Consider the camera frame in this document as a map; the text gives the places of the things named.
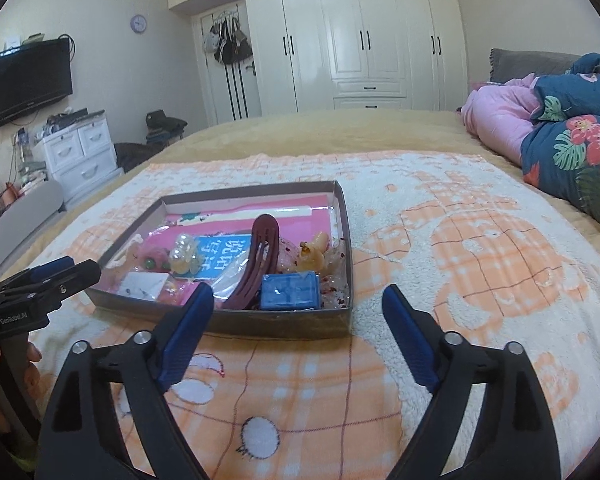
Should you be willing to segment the person's left hand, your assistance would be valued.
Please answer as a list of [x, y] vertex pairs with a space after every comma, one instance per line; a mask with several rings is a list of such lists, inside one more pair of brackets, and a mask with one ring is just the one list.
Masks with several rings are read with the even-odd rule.
[[41, 352], [27, 336], [0, 342], [0, 434], [12, 431], [18, 438], [38, 440], [41, 416], [36, 406]]

